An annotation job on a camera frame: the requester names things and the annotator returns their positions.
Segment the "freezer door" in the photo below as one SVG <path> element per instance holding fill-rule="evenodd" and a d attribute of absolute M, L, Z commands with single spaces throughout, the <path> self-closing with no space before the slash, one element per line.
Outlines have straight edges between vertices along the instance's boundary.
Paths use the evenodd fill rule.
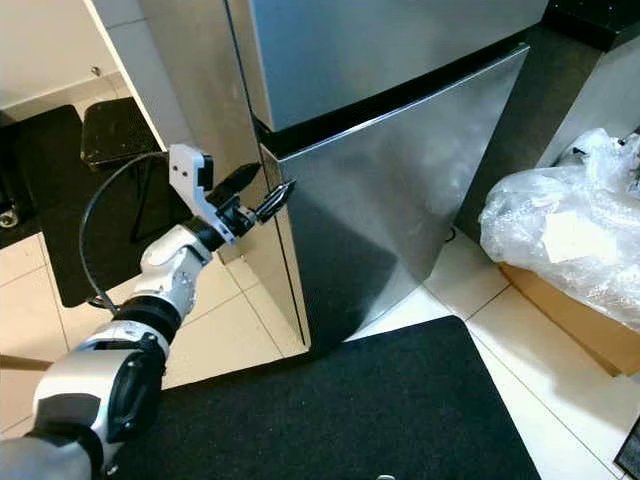
<path fill-rule="evenodd" d="M 288 157 L 263 146 L 270 183 L 297 181 L 277 220 L 313 349 L 428 277 L 527 51 Z"/>
<path fill-rule="evenodd" d="M 256 117 L 278 131 L 540 21 L 548 0 L 227 0 Z"/>

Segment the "black mat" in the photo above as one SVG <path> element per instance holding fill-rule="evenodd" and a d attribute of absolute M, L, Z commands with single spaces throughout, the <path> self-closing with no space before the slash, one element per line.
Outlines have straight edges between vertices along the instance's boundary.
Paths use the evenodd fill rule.
<path fill-rule="evenodd" d="M 67 105 L 20 122 L 15 148 L 66 307 L 93 295 L 80 264 L 78 228 L 88 200 L 111 174 L 93 172 L 80 160 L 81 135 L 82 122 L 75 108 Z M 107 289 L 136 275 L 146 246 L 189 216 L 168 184 L 166 167 L 158 164 L 141 226 L 141 233 L 148 235 L 132 242 L 129 235 L 139 183 L 135 175 L 116 182 L 96 209 L 88 230 L 87 256 L 96 278 Z"/>
<path fill-rule="evenodd" d="M 632 478 L 640 480 L 640 418 L 618 452 L 616 463 Z"/>
<path fill-rule="evenodd" d="M 13 228 L 0 228 L 0 248 L 19 242 L 40 231 L 40 224 L 15 155 L 18 134 L 19 125 L 13 124 L 0 128 L 0 182 L 16 205 L 20 219 L 18 225 Z"/>
<path fill-rule="evenodd" d="M 168 390 L 117 462 L 120 479 L 539 478 L 455 317 Z"/>

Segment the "cardboard box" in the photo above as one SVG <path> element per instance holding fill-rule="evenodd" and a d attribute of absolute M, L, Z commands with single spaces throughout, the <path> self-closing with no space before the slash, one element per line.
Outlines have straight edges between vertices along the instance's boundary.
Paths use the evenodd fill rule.
<path fill-rule="evenodd" d="M 500 264 L 500 270 L 538 310 L 584 348 L 610 375 L 640 371 L 640 333 L 596 312 L 529 270 Z"/>

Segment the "robotic arm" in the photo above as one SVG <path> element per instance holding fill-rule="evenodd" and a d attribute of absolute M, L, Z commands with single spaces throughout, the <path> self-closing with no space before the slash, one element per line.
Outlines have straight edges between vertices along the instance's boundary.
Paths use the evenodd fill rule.
<path fill-rule="evenodd" d="M 269 220 L 293 190 L 290 181 L 256 210 L 242 206 L 237 193 L 259 168 L 240 167 L 213 189 L 213 160 L 171 146 L 170 183 L 194 217 L 146 249 L 141 278 L 113 320 L 46 372 L 33 430 L 0 442 L 0 478 L 85 480 L 117 469 L 118 449 L 155 420 L 169 345 L 193 308 L 198 274 L 212 252 Z"/>

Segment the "baseboard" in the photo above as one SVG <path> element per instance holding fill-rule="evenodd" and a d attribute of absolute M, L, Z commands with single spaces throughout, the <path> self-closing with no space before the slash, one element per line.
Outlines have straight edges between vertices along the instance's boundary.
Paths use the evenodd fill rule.
<path fill-rule="evenodd" d="M 0 125 L 19 122 L 62 105 L 74 104 L 101 95 L 117 97 L 117 90 L 125 87 L 120 72 L 91 78 L 66 87 L 29 98 L 0 109 Z"/>

